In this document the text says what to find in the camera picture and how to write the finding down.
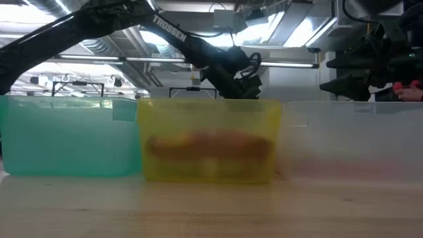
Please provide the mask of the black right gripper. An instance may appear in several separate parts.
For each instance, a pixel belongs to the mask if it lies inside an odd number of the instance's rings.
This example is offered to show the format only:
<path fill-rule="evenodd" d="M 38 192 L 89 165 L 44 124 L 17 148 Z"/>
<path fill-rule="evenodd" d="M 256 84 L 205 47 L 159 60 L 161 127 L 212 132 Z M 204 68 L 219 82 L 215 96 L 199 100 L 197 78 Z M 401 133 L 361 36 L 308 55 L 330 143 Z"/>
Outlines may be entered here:
<path fill-rule="evenodd" d="M 320 90 L 354 101 L 368 101 L 369 86 L 380 90 L 375 99 L 399 99 L 393 84 L 423 81 L 423 26 L 383 21 L 365 39 L 370 58 L 335 58 L 326 63 L 334 69 L 369 69 L 367 79 L 346 73 L 319 85 Z"/>

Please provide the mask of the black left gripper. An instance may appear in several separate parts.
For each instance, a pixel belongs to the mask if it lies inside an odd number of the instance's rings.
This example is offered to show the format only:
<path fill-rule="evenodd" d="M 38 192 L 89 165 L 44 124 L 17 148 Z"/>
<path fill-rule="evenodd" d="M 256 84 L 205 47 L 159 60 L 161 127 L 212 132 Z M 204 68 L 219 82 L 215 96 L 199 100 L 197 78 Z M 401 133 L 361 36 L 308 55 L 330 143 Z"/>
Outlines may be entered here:
<path fill-rule="evenodd" d="M 211 65 L 201 70 L 201 81 L 208 80 L 225 99 L 257 99 L 262 81 L 257 75 L 262 56 L 250 56 L 239 46 L 220 51 Z"/>

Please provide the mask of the yellow-orange Maruchan noodle pack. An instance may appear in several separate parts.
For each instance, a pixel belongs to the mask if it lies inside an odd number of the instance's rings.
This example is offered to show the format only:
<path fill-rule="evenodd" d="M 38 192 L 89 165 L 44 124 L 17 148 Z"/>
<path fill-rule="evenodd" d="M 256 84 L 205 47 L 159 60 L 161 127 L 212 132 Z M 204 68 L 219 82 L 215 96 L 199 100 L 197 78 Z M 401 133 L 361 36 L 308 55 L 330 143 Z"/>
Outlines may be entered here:
<path fill-rule="evenodd" d="M 145 142 L 145 151 L 168 160 L 263 161 L 274 152 L 274 142 L 239 130 L 193 130 L 151 136 Z"/>

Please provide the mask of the yellow plastic bin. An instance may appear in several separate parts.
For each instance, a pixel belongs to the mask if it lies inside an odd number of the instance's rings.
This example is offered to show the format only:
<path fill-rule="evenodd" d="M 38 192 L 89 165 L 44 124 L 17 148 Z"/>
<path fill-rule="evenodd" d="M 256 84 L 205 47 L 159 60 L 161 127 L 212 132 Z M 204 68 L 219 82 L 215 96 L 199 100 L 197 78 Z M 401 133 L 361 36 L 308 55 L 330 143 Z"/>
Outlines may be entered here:
<path fill-rule="evenodd" d="M 137 102 L 137 124 L 141 166 L 148 181 L 267 184 L 275 172 L 276 144 L 282 105 L 274 100 L 241 99 L 141 99 Z M 274 142 L 274 152 L 263 161 L 168 160 L 145 151 L 154 135 L 193 130 L 239 130 Z"/>

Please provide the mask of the long ceiling light bar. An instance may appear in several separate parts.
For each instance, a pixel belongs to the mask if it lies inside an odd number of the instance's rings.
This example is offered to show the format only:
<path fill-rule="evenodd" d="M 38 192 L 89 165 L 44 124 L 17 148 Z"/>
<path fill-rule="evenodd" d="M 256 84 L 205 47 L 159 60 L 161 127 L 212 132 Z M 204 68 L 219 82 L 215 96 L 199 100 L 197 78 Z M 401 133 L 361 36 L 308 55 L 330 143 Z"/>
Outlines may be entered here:
<path fill-rule="evenodd" d="M 59 60 L 79 60 L 79 61 L 134 61 L 134 62 L 147 62 L 147 63 L 188 63 L 184 58 L 152 58 L 152 57 L 116 57 L 116 56 L 82 56 L 82 55 L 67 55 L 60 54 L 54 56 L 54 59 Z M 262 61 L 262 67 L 286 67 L 286 68 L 305 68 L 305 69 L 318 69 L 317 63 L 296 63 L 296 62 L 283 62 L 283 61 Z"/>

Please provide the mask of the clear plastic bin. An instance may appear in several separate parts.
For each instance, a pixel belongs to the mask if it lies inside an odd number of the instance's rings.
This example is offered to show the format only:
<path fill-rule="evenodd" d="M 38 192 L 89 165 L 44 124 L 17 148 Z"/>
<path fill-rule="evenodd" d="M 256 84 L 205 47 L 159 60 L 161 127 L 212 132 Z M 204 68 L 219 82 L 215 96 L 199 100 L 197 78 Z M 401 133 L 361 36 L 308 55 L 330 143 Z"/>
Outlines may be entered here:
<path fill-rule="evenodd" d="M 289 102 L 277 149 L 287 179 L 423 184 L 423 102 Z"/>

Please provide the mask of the teal plastic bin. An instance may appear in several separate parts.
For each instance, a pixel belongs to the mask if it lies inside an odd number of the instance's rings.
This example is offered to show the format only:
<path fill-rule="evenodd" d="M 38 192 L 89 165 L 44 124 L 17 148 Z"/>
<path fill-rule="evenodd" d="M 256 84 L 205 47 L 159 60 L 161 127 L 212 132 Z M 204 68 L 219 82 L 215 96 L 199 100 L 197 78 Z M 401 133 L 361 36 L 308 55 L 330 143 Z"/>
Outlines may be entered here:
<path fill-rule="evenodd" d="M 135 115 L 131 99 L 0 96 L 3 168 L 20 176 L 136 174 Z"/>

